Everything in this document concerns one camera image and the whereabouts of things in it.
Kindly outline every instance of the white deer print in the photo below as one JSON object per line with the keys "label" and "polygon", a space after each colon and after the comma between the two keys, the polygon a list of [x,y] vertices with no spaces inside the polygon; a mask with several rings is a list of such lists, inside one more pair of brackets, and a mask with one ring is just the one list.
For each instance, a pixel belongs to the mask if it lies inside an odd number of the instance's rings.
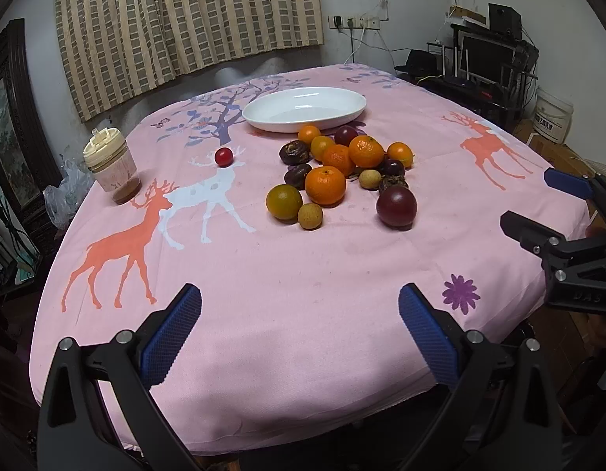
{"label": "white deer print", "polygon": [[[234,157],[239,157],[240,154],[242,154],[242,152],[245,150],[246,149],[240,149],[240,147],[237,147],[234,152]],[[189,163],[199,167],[216,166],[214,153],[215,151],[208,153],[207,158],[209,162],[206,164],[196,162],[195,158],[191,159]],[[209,218],[211,218],[211,213],[216,205],[221,205],[225,211],[233,216],[238,222],[240,228],[244,228],[245,231],[250,233],[255,231],[253,227],[248,226],[246,223],[244,223],[244,221],[242,221],[242,218],[240,218],[238,213],[235,211],[233,204],[226,198],[226,192],[229,191],[233,185],[233,180],[235,180],[234,169],[244,165],[244,162],[234,161],[232,165],[227,166],[226,168],[217,168],[216,174],[209,179],[197,182],[191,186],[177,188],[173,192],[165,195],[168,201],[172,204],[172,207],[162,210],[159,213],[160,221],[157,228],[162,234],[164,234],[164,237],[170,246],[176,248],[177,250],[181,250],[185,247],[181,243],[173,240],[172,237],[170,237],[170,234],[168,234],[168,221],[170,221],[170,218],[172,218],[178,210],[186,207],[194,207],[204,201],[207,202],[207,208],[205,209],[205,214],[202,215],[200,242],[211,242],[211,239],[207,236],[207,222],[209,221]]]}

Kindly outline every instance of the plate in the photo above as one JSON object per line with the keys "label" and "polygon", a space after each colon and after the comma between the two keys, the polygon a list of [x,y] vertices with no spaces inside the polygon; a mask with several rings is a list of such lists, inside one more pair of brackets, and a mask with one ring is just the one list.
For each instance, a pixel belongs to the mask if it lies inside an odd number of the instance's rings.
{"label": "plate", "polygon": [[366,97],[331,86],[291,88],[257,98],[242,111],[246,121],[264,131],[298,132],[305,124],[319,129],[338,127],[356,119]]}

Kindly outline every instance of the brown liquid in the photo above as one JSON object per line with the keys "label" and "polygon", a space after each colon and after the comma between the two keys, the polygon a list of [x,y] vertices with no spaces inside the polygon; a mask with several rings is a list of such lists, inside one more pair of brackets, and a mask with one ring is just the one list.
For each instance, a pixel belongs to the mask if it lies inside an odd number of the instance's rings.
{"label": "brown liquid", "polygon": [[113,192],[113,201],[118,205],[126,203],[133,198],[142,188],[142,180],[138,175],[131,177],[124,186]]}

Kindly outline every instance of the pile of fruit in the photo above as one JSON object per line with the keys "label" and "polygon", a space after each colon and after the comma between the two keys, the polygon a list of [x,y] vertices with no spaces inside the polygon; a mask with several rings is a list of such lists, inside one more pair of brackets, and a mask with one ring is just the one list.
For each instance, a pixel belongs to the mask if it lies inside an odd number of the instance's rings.
{"label": "pile of fruit", "polygon": [[[414,155],[401,142],[387,150],[370,136],[359,135],[349,125],[339,128],[332,137],[323,136],[313,125],[305,125],[298,139],[279,151],[288,165],[285,184],[273,187],[266,196],[270,214],[283,221],[298,219],[306,230],[322,223],[321,206],[339,204],[346,193],[347,179],[359,179],[366,190],[379,190],[377,214],[388,226],[409,227],[417,214],[417,201],[405,182],[405,168]],[[322,163],[313,168],[311,158]],[[299,191],[305,190],[311,203],[303,204]]]}

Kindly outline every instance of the bucket lid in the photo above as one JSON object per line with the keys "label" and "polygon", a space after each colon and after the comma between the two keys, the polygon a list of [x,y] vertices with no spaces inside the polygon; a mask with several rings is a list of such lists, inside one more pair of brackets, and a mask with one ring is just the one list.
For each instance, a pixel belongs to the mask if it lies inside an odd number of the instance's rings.
{"label": "bucket lid", "polygon": [[93,136],[82,151],[82,157],[89,168],[105,162],[126,143],[125,137],[115,127],[105,127],[100,131],[94,129],[91,133]]}
{"label": "bucket lid", "polygon": [[538,87],[536,89],[536,97],[540,97],[541,99],[546,100],[549,104],[557,106],[562,111],[566,113],[573,113],[573,103],[567,101],[566,99],[560,99],[560,97],[556,97],[551,95],[549,92],[546,92],[544,88]]}

